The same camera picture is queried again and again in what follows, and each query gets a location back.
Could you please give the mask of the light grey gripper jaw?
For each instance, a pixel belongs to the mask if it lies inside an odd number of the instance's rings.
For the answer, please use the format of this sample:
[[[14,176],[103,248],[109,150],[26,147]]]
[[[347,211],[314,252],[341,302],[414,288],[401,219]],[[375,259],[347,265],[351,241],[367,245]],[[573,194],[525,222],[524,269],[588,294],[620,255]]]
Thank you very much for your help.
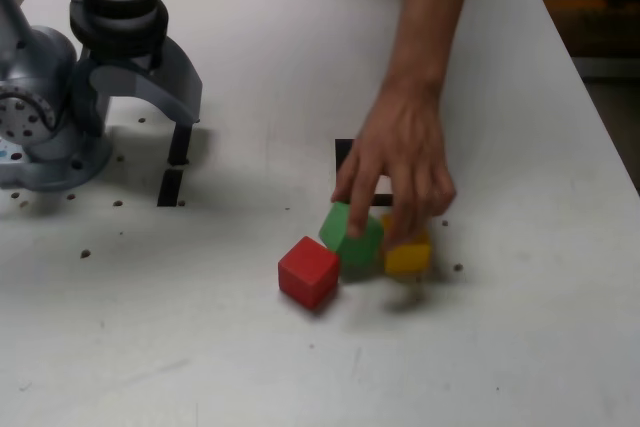
[[[160,50],[160,64],[145,70],[130,61],[98,66],[90,84],[108,97],[132,97],[158,108],[176,125],[199,121],[203,84],[188,55],[171,38]]]

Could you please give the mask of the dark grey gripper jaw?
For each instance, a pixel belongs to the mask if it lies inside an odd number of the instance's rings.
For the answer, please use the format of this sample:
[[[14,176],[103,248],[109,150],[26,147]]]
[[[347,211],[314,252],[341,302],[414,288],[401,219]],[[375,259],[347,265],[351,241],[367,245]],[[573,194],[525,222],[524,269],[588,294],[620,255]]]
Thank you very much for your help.
[[[101,137],[105,132],[110,98],[91,84],[91,75],[99,67],[92,59],[80,60],[75,67],[70,90],[74,119],[82,132]]]

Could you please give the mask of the person's hand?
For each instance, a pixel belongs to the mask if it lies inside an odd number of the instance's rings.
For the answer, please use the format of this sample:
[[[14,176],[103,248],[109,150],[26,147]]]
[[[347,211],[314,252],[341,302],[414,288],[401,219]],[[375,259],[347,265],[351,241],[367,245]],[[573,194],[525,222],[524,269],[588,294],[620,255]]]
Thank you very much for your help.
[[[333,202],[347,202],[347,234],[364,234],[381,176],[390,179],[391,227],[385,246],[417,236],[443,214],[456,190],[439,115],[441,89],[422,81],[386,80],[337,173]]]

